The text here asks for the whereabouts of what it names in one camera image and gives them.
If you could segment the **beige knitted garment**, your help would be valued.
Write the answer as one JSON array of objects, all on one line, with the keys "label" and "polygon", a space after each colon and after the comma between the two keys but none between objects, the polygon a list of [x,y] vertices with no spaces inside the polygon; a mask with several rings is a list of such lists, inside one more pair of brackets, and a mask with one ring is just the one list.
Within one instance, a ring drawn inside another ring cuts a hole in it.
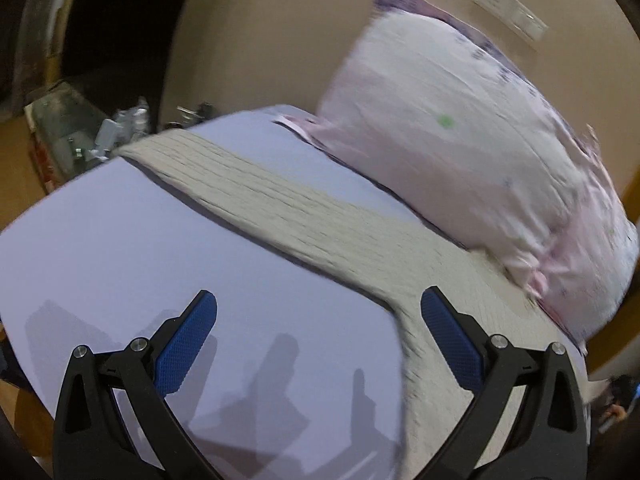
[{"label": "beige knitted garment", "polygon": [[425,289],[439,288],[488,332],[554,359],[560,330],[526,292],[487,256],[419,222],[337,200],[186,130],[151,136],[118,154],[242,234],[393,312],[404,352],[398,478],[411,479],[425,467],[471,401],[457,389],[423,321]]}]

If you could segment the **lavender bed sheet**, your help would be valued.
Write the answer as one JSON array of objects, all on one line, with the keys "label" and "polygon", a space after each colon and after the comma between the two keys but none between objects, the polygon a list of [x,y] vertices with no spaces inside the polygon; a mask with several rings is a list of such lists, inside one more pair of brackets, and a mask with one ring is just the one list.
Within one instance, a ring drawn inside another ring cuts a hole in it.
[{"label": "lavender bed sheet", "polygon": [[[189,132],[485,255],[312,148],[285,116],[308,118],[266,108]],[[201,290],[216,298],[216,322],[166,402],[216,479],[400,479],[404,352],[384,304],[242,234],[119,154],[1,235],[2,320],[53,419],[76,347],[125,349]],[[481,465],[499,455],[523,396],[512,390]],[[126,393],[115,400],[134,447],[156,465]]]}]

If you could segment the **cluttered bedside table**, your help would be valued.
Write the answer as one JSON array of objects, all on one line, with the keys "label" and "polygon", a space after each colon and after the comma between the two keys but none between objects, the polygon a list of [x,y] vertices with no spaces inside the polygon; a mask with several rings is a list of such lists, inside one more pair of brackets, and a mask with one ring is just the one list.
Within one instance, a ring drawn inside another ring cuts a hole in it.
[{"label": "cluttered bedside table", "polygon": [[128,110],[108,116],[78,89],[61,81],[24,107],[30,132],[29,156],[43,191],[57,188],[112,158],[122,146],[166,129],[183,129],[216,117],[213,107],[179,107],[181,119],[158,126],[141,98]]}]

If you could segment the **white floral pillow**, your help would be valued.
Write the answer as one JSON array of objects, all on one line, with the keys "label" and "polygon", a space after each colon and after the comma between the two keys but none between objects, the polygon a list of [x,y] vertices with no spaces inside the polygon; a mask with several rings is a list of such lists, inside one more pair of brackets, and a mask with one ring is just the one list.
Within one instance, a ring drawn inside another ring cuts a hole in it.
[{"label": "white floral pillow", "polygon": [[489,252],[578,344],[620,307],[638,233],[596,135],[574,133],[486,36],[426,0],[373,0],[317,113],[282,124]]}]

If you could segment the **white wall switch plate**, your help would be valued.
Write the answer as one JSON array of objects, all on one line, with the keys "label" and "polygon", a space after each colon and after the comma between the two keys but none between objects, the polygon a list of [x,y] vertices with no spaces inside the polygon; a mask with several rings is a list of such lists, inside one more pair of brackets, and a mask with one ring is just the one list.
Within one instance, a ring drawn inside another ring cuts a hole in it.
[{"label": "white wall switch plate", "polygon": [[520,0],[473,1],[531,44],[541,42],[548,30],[548,26]]}]

